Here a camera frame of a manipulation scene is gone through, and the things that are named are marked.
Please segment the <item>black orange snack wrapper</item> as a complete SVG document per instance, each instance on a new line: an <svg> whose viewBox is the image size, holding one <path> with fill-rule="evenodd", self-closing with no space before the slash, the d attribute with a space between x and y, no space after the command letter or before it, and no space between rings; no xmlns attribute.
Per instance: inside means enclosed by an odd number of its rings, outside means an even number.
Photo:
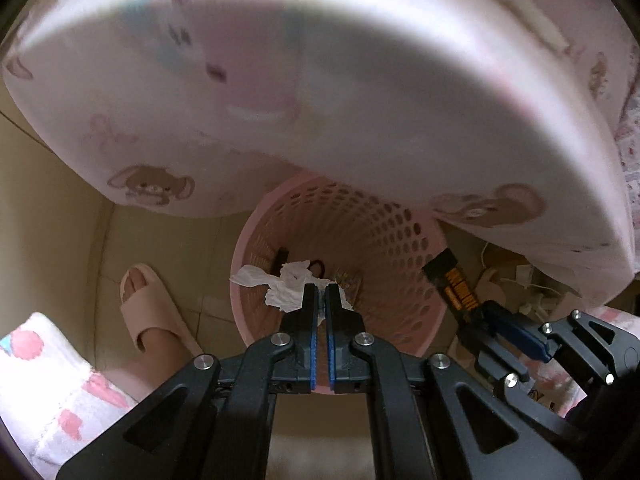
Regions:
<svg viewBox="0 0 640 480"><path fill-rule="evenodd" d="M482 320L480 300L449 248L425 263L422 272L459 323L478 324Z"/></svg>

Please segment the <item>white tissue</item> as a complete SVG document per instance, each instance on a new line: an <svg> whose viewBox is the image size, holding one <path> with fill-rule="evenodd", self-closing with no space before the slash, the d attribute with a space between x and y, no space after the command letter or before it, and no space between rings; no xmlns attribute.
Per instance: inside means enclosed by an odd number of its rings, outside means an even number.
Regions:
<svg viewBox="0 0 640 480"><path fill-rule="evenodd" d="M314 276L310 266L310 260L288 262L278 274L270 274L258 266L246 264L231 275L230 282L244 288L266 286L265 305L288 313L302 307L307 284L316 286L319 292L323 292L329 285L336 285L336 281Z"/></svg>

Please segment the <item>pink plastic trash basket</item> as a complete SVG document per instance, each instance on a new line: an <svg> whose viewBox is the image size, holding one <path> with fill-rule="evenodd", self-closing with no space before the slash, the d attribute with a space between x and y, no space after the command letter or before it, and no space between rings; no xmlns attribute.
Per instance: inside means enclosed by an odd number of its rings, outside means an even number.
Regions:
<svg viewBox="0 0 640 480"><path fill-rule="evenodd" d="M235 245L231 271L307 261L337 281L367 330L423 356L446 306L422 272L447 246L429 214L301 174L266 195Z"/></svg>

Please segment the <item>pink slipper on foot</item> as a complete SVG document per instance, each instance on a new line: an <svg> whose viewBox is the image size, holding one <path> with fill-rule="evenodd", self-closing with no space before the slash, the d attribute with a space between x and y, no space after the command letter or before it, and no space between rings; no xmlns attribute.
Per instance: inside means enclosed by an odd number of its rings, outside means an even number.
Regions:
<svg viewBox="0 0 640 480"><path fill-rule="evenodd" d="M144 276L145 285L125 299L126 279L132 269L137 269ZM119 288L122 302L120 313L131 340L140 353L145 352L142 334L150 328L172 333L183 347L189 350L191 356L199 356L203 353L164 282L150 266L144 263L132 266L122 277Z"/></svg>

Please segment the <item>pink patterned pajama leg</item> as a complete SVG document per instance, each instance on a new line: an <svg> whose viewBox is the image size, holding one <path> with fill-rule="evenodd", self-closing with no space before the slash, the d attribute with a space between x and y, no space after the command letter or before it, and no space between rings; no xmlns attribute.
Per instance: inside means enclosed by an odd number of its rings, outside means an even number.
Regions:
<svg viewBox="0 0 640 480"><path fill-rule="evenodd" d="M1 418L42 478L136 405L39 312L1 338Z"/></svg>

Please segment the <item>strawberry print quilt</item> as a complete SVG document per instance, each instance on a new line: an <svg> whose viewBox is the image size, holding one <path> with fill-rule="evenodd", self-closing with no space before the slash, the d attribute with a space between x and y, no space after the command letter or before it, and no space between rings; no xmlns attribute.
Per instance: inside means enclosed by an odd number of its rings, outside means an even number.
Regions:
<svg viewBox="0 0 640 480"><path fill-rule="evenodd" d="M632 78L614 139L620 154L629 201L639 203L639 48L631 50Z"/></svg>

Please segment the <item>pink cartoon print bedsheet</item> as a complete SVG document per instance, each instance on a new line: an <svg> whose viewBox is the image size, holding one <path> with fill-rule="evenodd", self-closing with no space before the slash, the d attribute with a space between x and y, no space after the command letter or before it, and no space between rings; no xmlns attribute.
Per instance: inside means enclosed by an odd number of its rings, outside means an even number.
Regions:
<svg viewBox="0 0 640 480"><path fill-rule="evenodd" d="M636 270L611 0L29 0L1 48L38 136L115 203L216 217L306 170L603 302Z"/></svg>

